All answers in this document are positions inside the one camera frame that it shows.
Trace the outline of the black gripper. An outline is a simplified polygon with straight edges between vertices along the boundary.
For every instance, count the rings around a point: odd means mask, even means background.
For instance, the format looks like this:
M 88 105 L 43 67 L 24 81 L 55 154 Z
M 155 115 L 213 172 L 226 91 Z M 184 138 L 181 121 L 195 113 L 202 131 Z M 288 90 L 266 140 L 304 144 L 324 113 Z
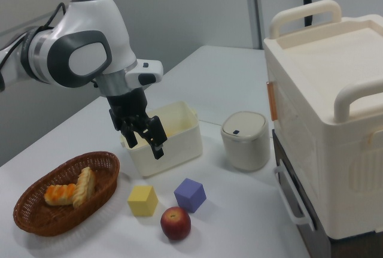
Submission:
M 125 137 L 130 148 L 137 145 L 134 132 L 140 134 L 151 147 L 155 159 L 163 155 L 166 133 L 158 116 L 149 117 L 146 113 L 147 98 L 142 88 L 119 96 L 107 96 L 110 115 L 117 131 Z

